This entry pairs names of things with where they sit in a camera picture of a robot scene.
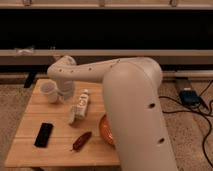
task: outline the black wall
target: black wall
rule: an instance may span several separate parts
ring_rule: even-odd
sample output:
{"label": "black wall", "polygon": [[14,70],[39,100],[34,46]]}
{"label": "black wall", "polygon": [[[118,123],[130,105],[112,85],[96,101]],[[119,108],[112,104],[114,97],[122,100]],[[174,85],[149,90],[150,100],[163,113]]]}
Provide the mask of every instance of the black wall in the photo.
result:
{"label": "black wall", "polygon": [[210,10],[0,10],[0,49],[213,49]]}

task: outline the terrazzo floor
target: terrazzo floor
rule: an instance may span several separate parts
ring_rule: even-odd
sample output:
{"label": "terrazzo floor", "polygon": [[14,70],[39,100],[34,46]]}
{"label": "terrazzo floor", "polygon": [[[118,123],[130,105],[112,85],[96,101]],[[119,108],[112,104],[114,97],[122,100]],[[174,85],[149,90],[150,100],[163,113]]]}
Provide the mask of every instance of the terrazzo floor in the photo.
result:
{"label": "terrazzo floor", "polygon": [[[13,136],[21,120],[34,85],[23,88],[24,76],[19,79],[5,80],[0,76],[0,171],[31,171],[30,168],[5,168],[4,160],[10,148]],[[194,89],[201,92],[209,81],[193,81]],[[173,82],[164,82],[159,88],[159,95],[178,99]],[[213,85],[203,95],[208,102],[213,99]],[[162,109],[166,111],[183,109],[172,101],[161,99]],[[204,158],[201,143],[207,132],[206,121],[195,114],[179,113],[164,114],[170,140],[180,171],[211,171],[213,170]],[[207,153],[213,161],[213,135],[206,143]],[[45,168],[47,171],[119,171],[119,167],[84,167],[84,168]]]}

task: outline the orange bowl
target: orange bowl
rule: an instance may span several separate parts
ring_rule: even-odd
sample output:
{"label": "orange bowl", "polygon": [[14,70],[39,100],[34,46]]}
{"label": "orange bowl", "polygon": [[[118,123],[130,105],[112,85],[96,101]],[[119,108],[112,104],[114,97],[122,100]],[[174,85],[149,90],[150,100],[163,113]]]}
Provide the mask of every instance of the orange bowl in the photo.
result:
{"label": "orange bowl", "polygon": [[100,136],[104,139],[104,141],[106,141],[108,144],[114,146],[112,132],[110,130],[106,115],[104,115],[100,120],[99,132],[100,132]]}

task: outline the wooden table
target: wooden table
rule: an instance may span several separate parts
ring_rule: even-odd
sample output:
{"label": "wooden table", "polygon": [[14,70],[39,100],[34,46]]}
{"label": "wooden table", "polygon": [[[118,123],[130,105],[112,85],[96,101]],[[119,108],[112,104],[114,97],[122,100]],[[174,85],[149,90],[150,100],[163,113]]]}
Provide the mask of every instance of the wooden table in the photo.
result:
{"label": "wooden table", "polygon": [[[49,104],[39,87],[47,79],[38,80],[16,132],[5,161],[6,167],[72,167],[119,165],[116,151],[99,136],[98,124],[105,114],[101,84],[75,82],[74,97],[66,102]],[[90,104],[85,120],[68,124],[69,111],[83,89],[90,91]],[[54,125],[47,148],[34,142],[42,122]],[[70,151],[72,143],[84,132],[93,136],[80,152]]]}

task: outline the cable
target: cable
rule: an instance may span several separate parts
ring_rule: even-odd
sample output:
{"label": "cable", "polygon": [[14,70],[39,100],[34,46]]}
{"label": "cable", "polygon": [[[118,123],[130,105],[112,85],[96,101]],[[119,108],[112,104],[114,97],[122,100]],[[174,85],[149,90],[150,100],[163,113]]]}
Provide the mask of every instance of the cable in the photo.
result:
{"label": "cable", "polygon": [[204,115],[201,115],[201,116],[207,121],[208,126],[209,126],[209,130],[208,130],[208,132],[206,133],[206,135],[204,136],[203,141],[202,141],[202,150],[203,150],[203,154],[204,154],[204,156],[205,156],[207,162],[208,162],[209,165],[213,168],[213,163],[212,163],[211,160],[209,159],[209,157],[208,157],[208,155],[207,155],[207,153],[206,153],[206,148],[205,148],[206,141],[207,141],[209,135],[210,135],[211,132],[212,132],[212,123],[210,122],[210,120],[209,120],[206,116],[204,116]]}
{"label": "cable", "polygon": [[199,94],[200,97],[208,90],[208,88],[212,85],[212,83],[213,83],[213,80],[211,80],[209,84],[206,86],[206,88],[204,88],[204,90]]}
{"label": "cable", "polygon": [[169,99],[175,103],[177,103],[178,105],[188,109],[188,110],[177,110],[177,111],[163,111],[163,113],[165,114],[172,114],[172,113],[180,113],[180,112],[192,112],[192,113],[195,113],[195,114],[201,114],[201,115],[204,115],[204,116],[209,116],[209,117],[213,117],[213,115],[211,115],[211,112],[212,112],[212,103],[213,103],[213,99],[209,102],[209,112],[208,113],[204,113],[204,112],[201,112],[201,111],[195,111],[194,109],[197,109],[199,106],[197,106],[196,108],[190,108],[188,106],[184,106],[181,102],[171,98],[171,97],[168,97],[168,96],[159,96],[159,98],[161,99]]}
{"label": "cable", "polygon": [[[212,83],[213,83],[213,80],[210,81],[210,83],[207,85],[207,87],[200,93],[199,97],[201,97],[208,90],[208,88],[211,86]],[[199,108],[201,106],[201,104],[199,104],[198,106],[195,106],[195,107],[191,108],[191,107],[182,105],[182,103],[179,102],[178,100],[175,100],[175,99],[173,99],[171,97],[168,97],[168,96],[159,96],[159,98],[169,99],[169,100],[177,103],[178,105],[180,105],[180,106],[188,109],[188,110],[176,110],[176,111],[163,111],[164,114],[174,114],[174,113],[180,113],[180,112],[190,112],[190,113],[194,113],[194,114],[197,114],[199,116],[202,116],[206,120],[206,122],[208,123],[208,132],[206,133],[206,135],[204,136],[204,138],[202,140],[202,151],[203,151],[204,157],[206,158],[207,162],[213,168],[213,163],[209,159],[209,157],[207,155],[207,152],[206,152],[206,148],[205,148],[206,141],[207,141],[209,135],[212,132],[212,124],[211,124],[211,121],[207,117],[213,117],[213,115],[211,115],[212,114],[212,103],[213,103],[213,99],[209,101],[209,111],[208,111],[208,113],[204,113]]]}

